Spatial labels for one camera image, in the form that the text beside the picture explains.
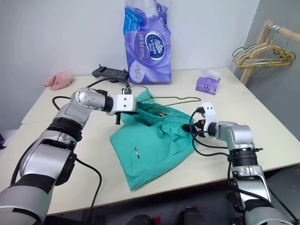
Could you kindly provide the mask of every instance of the purple tissue package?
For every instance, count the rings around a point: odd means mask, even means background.
[[[221,78],[218,72],[201,69],[196,90],[215,95],[220,80]]]
[[[130,82],[171,82],[167,9],[156,0],[125,0],[123,33]]]

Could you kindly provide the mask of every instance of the black remote control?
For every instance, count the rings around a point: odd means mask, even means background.
[[[129,73],[128,71],[124,70],[118,70],[118,69],[111,69],[107,67],[100,67],[92,72],[92,75],[96,78],[99,78],[101,76],[105,77],[117,77],[117,78],[122,78],[124,80],[128,80],[129,78]],[[111,83],[117,83],[119,80],[117,79],[111,79],[109,80]]]

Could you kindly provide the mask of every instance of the teal garment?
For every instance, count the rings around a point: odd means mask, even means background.
[[[144,91],[136,100],[147,98]],[[191,134],[181,128],[190,116],[171,107],[143,110],[159,105],[153,99],[138,103],[139,114],[122,114],[124,126],[110,138],[130,190],[171,170],[192,152]]]

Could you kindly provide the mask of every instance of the logo on package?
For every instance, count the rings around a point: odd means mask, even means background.
[[[146,35],[146,45],[153,60],[159,60],[165,53],[163,40],[155,33],[148,33]]]

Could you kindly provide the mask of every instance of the table surface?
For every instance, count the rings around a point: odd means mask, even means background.
[[[222,75],[215,96],[194,91],[195,82],[199,76],[197,70],[173,72],[173,85],[151,85],[148,87],[157,96],[200,97],[203,101],[213,103],[218,120],[249,125],[253,132],[255,146],[264,148],[263,151],[257,153],[258,162],[263,170],[272,170],[299,163],[300,142],[228,69],[220,68],[216,70],[220,71]],[[74,84],[77,86],[74,89],[76,90],[82,87],[83,84],[90,82],[90,77],[76,78]],[[119,86],[119,88],[114,89],[110,83],[103,83],[101,87],[116,93],[121,85],[117,84],[116,86]],[[49,105],[48,102],[56,95],[71,93],[74,91],[71,87],[68,88],[69,92],[61,90],[53,91],[53,93],[46,89],[37,104],[24,118],[27,123],[21,125],[10,145],[0,155],[0,191],[9,185],[11,174],[24,150],[50,124],[47,119],[51,120],[56,114],[56,111],[52,110],[54,107]],[[169,103],[169,100],[160,100],[163,104]],[[38,102],[43,103],[44,107],[41,107]],[[199,102],[195,102],[175,105],[174,107],[191,114],[195,107],[199,105]],[[45,112],[43,116],[36,118],[41,122],[33,122],[32,120],[35,119],[33,115],[38,116],[41,114],[37,113],[40,109]],[[195,116],[196,120],[200,118],[200,115]],[[82,132],[83,138],[75,149],[75,153],[80,160],[98,169],[103,176],[95,206],[226,179],[228,162],[224,156],[202,157],[193,152],[169,172],[138,190],[130,191],[121,164],[109,141],[110,135],[120,128],[119,125],[114,123],[114,116],[107,116],[104,112],[95,112],[85,126]],[[205,141],[208,144],[219,146],[225,144],[215,139],[205,139]],[[203,146],[198,146],[198,149],[205,153],[216,151],[216,149],[208,149]],[[48,214],[88,208],[97,185],[98,176],[92,170],[76,163],[69,181],[55,187]]]

